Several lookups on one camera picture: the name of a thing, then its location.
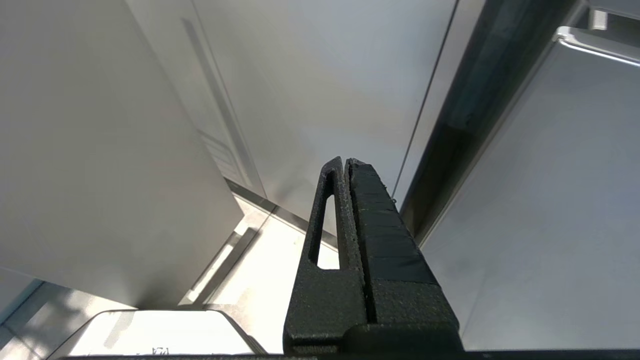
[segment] metal frame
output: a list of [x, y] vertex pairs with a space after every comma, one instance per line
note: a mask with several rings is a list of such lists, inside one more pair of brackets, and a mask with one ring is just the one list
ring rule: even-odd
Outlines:
[[406, 202], [420, 159], [427, 148], [433, 127], [453, 84], [484, 4], [485, 0], [459, 0], [456, 4], [403, 166], [400, 168], [396, 186], [391, 195], [398, 199], [396, 203], [398, 209], [401, 209]]

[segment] black 3d-printed part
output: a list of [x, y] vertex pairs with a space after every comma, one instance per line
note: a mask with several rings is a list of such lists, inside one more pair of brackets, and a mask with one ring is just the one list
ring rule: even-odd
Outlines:
[[[316, 266], [334, 195], [340, 270]], [[462, 351], [458, 321], [371, 165], [321, 173], [285, 320], [285, 354]]]

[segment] white object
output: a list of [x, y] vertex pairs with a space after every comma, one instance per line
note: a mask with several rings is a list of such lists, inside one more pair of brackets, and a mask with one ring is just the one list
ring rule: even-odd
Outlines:
[[253, 354], [217, 311], [106, 311], [68, 340], [59, 356]]
[[175, 306], [242, 213], [131, 11], [0, 4], [0, 266]]

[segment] white surface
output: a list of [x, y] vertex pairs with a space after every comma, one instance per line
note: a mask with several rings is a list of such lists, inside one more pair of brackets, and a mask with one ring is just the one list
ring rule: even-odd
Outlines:
[[[282, 354], [289, 308], [305, 234], [273, 215], [227, 280], [208, 301], [230, 315], [270, 354]], [[338, 268], [338, 253], [321, 244], [318, 266]]]
[[191, 1], [127, 0], [222, 174], [264, 196]]
[[451, 27], [442, 46], [438, 65], [433, 73], [427, 96], [422, 105], [422, 111], [415, 127], [411, 145], [407, 151], [396, 187], [392, 192], [392, 197], [397, 200], [396, 206], [398, 209], [402, 208], [406, 200], [407, 192], [420, 165], [422, 155], [427, 148], [433, 127], [438, 120], [438, 116], [440, 116], [440, 110], [442, 110], [449, 89], [453, 84], [453, 79], [467, 50], [467, 44], [476, 28], [476, 23], [483, 7], [484, 0], [458, 1], [456, 11], [451, 20]]
[[640, 347], [640, 72], [589, 51], [554, 46], [422, 248], [467, 349]]
[[394, 188], [455, 0], [195, 4], [270, 201], [308, 220], [338, 155]]
[[241, 212], [129, 8], [0, 6], [0, 266], [177, 304]]
[[216, 311], [112, 311], [93, 318], [69, 356], [253, 354]]

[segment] floor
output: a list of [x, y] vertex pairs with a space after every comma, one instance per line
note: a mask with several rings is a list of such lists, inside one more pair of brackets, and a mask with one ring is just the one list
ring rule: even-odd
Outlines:
[[[294, 225], [280, 216], [278, 211], [266, 211], [238, 195], [236, 200], [244, 212], [236, 233], [244, 234], [251, 227], [257, 235], [205, 303], [231, 316], [267, 352], [281, 354], [282, 326], [305, 232], [295, 226], [299, 224]], [[321, 247], [318, 266], [337, 268], [337, 251], [327, 245], [335, 239], [326, 240]], [[181, 304], [189, 304], [198, 298], [232, 248], [230, 241]], [[114, 309], [131, 307], [45, 282], [0, 326], [0, 360], [44, 360], [63, 356], [68, 349], [62, 344], [80, 326], [98, 313]]]

